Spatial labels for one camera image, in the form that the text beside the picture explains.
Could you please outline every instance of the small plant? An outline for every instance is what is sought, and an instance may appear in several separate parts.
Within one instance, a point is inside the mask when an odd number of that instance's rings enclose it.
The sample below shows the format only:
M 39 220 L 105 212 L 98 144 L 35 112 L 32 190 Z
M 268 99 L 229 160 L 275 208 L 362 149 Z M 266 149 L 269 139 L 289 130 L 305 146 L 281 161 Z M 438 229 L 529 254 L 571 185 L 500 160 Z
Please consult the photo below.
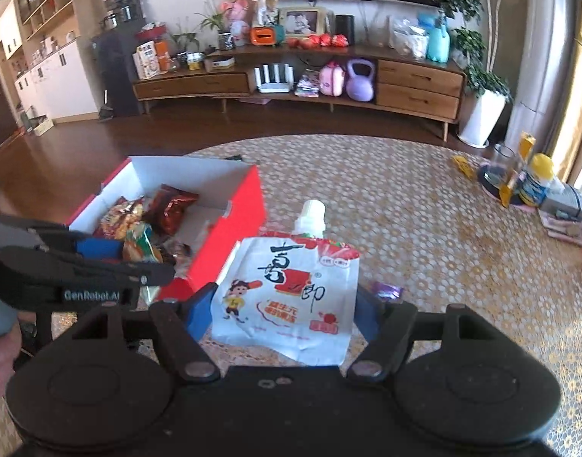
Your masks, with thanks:
M 196 38 L 198 33 L 184 31 L 180 25 L 180 21 L 177 23 L 177 28 L 179 29 L 179 32 L 177 34 L 171 35 L 171 37 L 173 38 L 174 44 L 177 45 L 177 49 L 179 51 L 186 51 L 188 46 L 192 43 L 198 47 L 198 50 L 200 49 L 200 42 Z
M 466 29 L 467 22 L 476 18 L 480 20 L 480 12 L 483 5 L 480 0 L 439 0 L 445 15 L 452 18 L 460 13 L 464 20 L 464 27 L 453 31 L 454 47 L 466 57 L 465 73 L 467 86 L 477 96 L 482 96 L 485 91 L 502 94 L 506 101 L 512 101 L 511 92 L 505 80 L 494 74 L 494 62 L 498 52 L 500 34 L 500 3 L 496 0 L 493 8 L 492 1 L 486 0 L 488 12 L 488 46 L 478 31 Z
M 229 31 L 227 15 L 231 8 L 219 10 L 215 0 L 205 0 L 204 8 L 206 13 L 196 13 L 196 15 L 204 18 L 204 20 L 199 24 L 201 30 L 208 27 L 210 30 L 217 29 L 220 33 L 226 33 Z

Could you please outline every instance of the pink toy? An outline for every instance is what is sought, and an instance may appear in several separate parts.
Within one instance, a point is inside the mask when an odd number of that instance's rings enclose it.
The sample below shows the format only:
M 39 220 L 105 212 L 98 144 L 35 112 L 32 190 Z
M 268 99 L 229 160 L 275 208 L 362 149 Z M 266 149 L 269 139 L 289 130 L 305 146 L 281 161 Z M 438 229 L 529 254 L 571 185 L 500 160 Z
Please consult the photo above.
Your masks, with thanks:
M 319 74 L 320 92 L 327 96 L 341 96 L 346 73 L 334 61 L 325 65 Z
M 245 20 L 249 10 L 249 2 L 247 0 L 229 0 L 229 2 L 222 3 L 221 10 L 226 13 L 229 32 L 232 33 L 236 46 L 244 46 L 250 31 L 250 26 Z

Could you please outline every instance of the white cabinet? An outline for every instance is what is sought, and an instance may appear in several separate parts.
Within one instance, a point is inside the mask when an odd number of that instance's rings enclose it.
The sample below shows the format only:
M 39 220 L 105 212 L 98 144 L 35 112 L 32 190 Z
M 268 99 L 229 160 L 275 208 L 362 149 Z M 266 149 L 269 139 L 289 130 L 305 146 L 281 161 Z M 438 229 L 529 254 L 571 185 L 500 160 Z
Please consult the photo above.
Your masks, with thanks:
M 49 118 L 72 117 L 98 111 L 75 41 L 57 51 L 41 65 L 39 84 Z
M 0 18 L 0 41 L 6 58 L 10 58 L 22 46 L 21 29 L 16 18 L 14 0 L 10 1 Z
M 54 118 L 98 111 L 81 61 L 78 42 L 65 46 L 55 54 L 55 57 L 56 71 L 53 75 L 60 101 L 58 101 Z
M 78 41 L 34 66 L 21 80 L 22 88 L 19 81 L 16 81 L 16 88 L 22 105 L 25 109 L 33 105 L 39 115 L 56 120 L 98 112 Z
M 22 106 L 29 118 L 34 116 L 32 114 L 33 111 L 37 116 L 45 115 L 45 108 L 37 92 L 37 84 L 34 79 L 33 71 L 27 72 L 21 78 L 16 80 L 16 91 L 18 91 L 18 96 L 21 98 Z

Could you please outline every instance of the patterned rug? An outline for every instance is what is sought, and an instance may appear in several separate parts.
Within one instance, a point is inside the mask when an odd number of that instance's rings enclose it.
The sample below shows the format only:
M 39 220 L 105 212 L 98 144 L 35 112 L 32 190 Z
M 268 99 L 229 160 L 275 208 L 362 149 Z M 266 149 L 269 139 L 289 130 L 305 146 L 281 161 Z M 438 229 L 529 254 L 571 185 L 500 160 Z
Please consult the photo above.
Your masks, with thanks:
M 548 238 L 537 215 L 485 196 L 442 147 L 312 135 L 250 139 L 198 154 L 240 154 L 259 164 L 270 228 L 292 228 L 303 202 L 320 199 L 326 235 L 362 252 L 361 280 L 403 285 L 404 299 L 423 311 L 468 304 L 523 346 L 562 386 L 547 444 L 582 457 L 581 249 Z M 481 161 L 468 158 L 475 166 Z M 202 345 L 224 370 L 292 364 L 267 349 L 224 346 L 208 335 Z M 356 332 L 345 366 L 363 346 Z M 0 402 L 0 456 L 17 444 Z

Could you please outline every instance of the blue spray bottle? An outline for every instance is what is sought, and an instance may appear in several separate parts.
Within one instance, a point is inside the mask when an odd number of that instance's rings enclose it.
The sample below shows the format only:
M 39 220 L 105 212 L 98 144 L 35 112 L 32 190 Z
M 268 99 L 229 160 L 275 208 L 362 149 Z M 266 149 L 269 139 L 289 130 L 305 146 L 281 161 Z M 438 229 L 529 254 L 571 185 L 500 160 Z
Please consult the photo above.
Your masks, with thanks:
M 426 57 L 434 62 L 446 63 L 449 60 L 450 35 L 447 31 L 447 17 L 441 11 L 435 27 L 429 33 L 429 50 Z

